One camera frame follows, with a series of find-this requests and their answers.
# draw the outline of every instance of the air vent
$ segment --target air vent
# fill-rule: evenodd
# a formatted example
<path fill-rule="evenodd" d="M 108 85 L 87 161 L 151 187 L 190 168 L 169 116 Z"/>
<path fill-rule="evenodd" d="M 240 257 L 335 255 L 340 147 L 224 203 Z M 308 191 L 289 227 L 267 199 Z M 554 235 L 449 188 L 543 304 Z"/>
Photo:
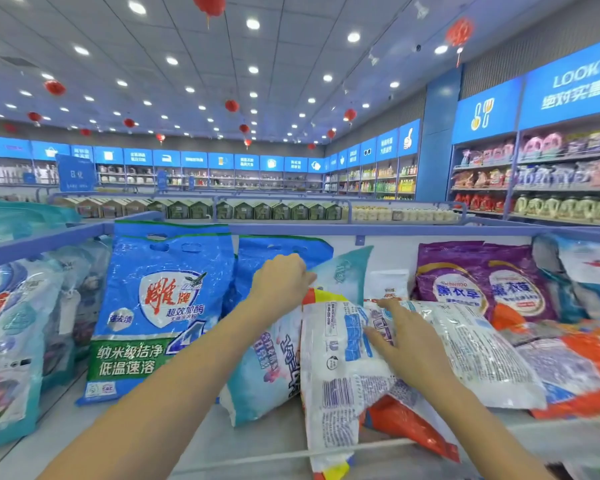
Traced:
<path fill-rule="evenodd" d="M 28 60 L 25 60 L 21 57 L 0 57 L 3 61 L 8 62 L 11 65 L 16 67 L 30 67 L 33 69 L 38 69 L 39 67 L 35 64 L 32 64 Z"/>

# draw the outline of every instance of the person's right hand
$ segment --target person's right hand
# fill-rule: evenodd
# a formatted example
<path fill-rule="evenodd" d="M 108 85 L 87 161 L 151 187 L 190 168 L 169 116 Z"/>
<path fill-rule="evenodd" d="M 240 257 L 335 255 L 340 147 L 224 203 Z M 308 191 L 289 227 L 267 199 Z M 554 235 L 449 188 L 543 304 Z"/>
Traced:
<path fill-rule="evenodd" d="M 373 327 L 365 327 L 365 332 L 400 379 L 424 396 L 457 381 L 442 340 L 430 323 L 396 299 L 378 300 L 378 306 L 393 317 L 393 345 Z"/>

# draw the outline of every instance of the blue sign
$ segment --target blue sign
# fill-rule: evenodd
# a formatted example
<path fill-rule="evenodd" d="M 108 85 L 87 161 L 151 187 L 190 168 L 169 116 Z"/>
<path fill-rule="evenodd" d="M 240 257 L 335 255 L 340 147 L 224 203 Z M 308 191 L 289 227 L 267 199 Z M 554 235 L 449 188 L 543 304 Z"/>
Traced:
<path fill-rule="evenodd" d="M 35 185 L 36 176 L 32 172 L 26 171 L 22 174 L 22 181 L 27 185 Z"/>
<path fill-rule="evenodd" d="M 180 160 L 186 168 L 209 168 L 205 152 L 180 152 Z"/>
<path fill-rule="evenodd" d="M 209 168 L 233 169 L 232 153 L 209 153 Z"/>
<path fill-rule="evenodd" d="M 76 158 L 85 158 L 90 162 L 93 161 L 93 147 L 85 146 L 83 144 L 72 144 L 71 154 Z"/>
<path fill-rule="evenodd" d="M 418 152 L 420 120 L 415 120 L 398 128 L 398 156 L 403 157 Z"/>
<path fill-rule="evenodd" d="M 515 131 L 521 91 L 518 77 L 458 102 L 451 143 Z"/>
<path fill-rule="evenodd" d="M 327 158 L 309 158 L 307 161 L 307 170 L 309 173 L 325 173 Z"/>
<path fill-rule="evenodd" d="M 167 190 L 167 172 L 165 170 L 158 170 L 158 173 L 156 173 L 155 176 L 155 181 L 158 184 L 158 190 Z"/>
<path fill-rule="evenodd" d="M 527 74 L 520 129 L 600 112 L 600 43 Z"/>
<path fill-rule="evenodd" d="M 347 150 L 347 167 L 360 166 L 360 145 L 355 144 Z"/>
<path fill-rule="evenodd" d="M 347 167 L 347 157 L 349 156 L 349 152 L 346 150 L 338 153 L 338 170 L 342 170 Z"/>
<path fill-rule="evenodd" d="M 56 155 L 71 155 L 71 147 L 64 143 L 32 141 L 33 160 L 56 161 Z"/>
<path fill-rule="evenodd" d="M 367 165 L 376 162 L 376 138 L 360 143 L 360 164 Z"/>
<path fill-rule="evenodd" d="M 376 138 L 376 161 L 391 160 L 398 154 L 398 128 Z"/>
<path fill-rule="evenodd" d="M 260 156 L 236 153 L 233 156 L 236 170 L 257 170 L 260 168 Z"/>
<path fill-rule="evenodd" d="M 273 155 L 260 155 L 260 171 L 283 171 L 285 159 Z"/>
<path fill-rule="evenodd" d="M 174 150 L 154 150 L 153 166 L 174 166 L 180 168 L 180 152 Z"/>
<path fill-rule="evenodd" d="M 106 165 L 125 164 L 122 148 L 114 148 L 112 146 L 94 146 L 93 158 L 96 163 L 104 163 Z"/>
<path fill-rule="evenodd" d="M 125 148 L 125 165 L 152 166 L 153 156 L 151 150 L 142 148 Z"/>
<path fill-rule="evenodd" d="M 60 192 L 91 192 L 96 183 L 96 172 L 86 158 L 58 155 Z"/>
<path fill-rule="evenodd" d="M 305 157 L 285 157 L 285 171 L 306 173 L 308 160 Z"/>
<path fill-rule="evenodd" d="M 31 160 L 31 143 L 26 139 L 0 137 L 0 157 Z"/>

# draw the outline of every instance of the ceiling light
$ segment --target ceiling light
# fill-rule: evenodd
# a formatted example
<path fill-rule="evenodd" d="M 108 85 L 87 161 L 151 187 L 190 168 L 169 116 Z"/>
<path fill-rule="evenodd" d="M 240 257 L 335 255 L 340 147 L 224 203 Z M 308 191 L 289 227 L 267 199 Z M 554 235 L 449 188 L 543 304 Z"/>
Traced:
<path fill-rule="evenodd" d="M 255 18 L 247 18 L 247 27 L 251 30 L 258 30 L 260 28 L 260 22 Z"/>
<path fill-rule="evenodd" d="M 146 8 L 144 8 L 144 6 L 138 2 L 129 0 L 129 8 L 132 12 L 137 13 L 138 15 L 146 15 Z"/>
<path fill-rule="evenodd" d="M 86 48 L 81 47 L 80 45 L 74 45 L 73 49 L 80 55 L 89 55 L 89 51 Z"/>

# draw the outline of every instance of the ceiling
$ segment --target ceiling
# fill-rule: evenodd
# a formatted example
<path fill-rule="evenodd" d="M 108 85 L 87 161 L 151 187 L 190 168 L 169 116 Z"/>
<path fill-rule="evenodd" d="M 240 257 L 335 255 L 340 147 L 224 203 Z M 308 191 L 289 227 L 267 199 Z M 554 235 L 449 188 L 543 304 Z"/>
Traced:
<path fill-rule="evenodd" d="M 208 28 L 192 0 L 131 0 L 145 15 L 129 1 L 0 0 L 0 114 L 28 121 L 35 111 L 50 118 L 44 125 L 107 132 L 128 131 L 129 117 L 138 122 L 133 132 L 227 139 L 240 139 L 238 126 L 247 123 L 259 141 L 328 143 L 328 129 L 350 130 L 346 109 L 358 112 L 355 129 L 453 67 L 455 50 L 434 49 L 459 16 L 475 23 L 463 54 L 472 57 L 573 0 L 226 0 Z M 249 18 L 258 30 L 247 27 Z M 359 41 L 347 40 L 352 32 Z M 48 94 L 42 73 L 66 94 Z M 392 81 L 400 86 L 390 88 Z M 227 99 L 239 112 L 225 110 Z"/>

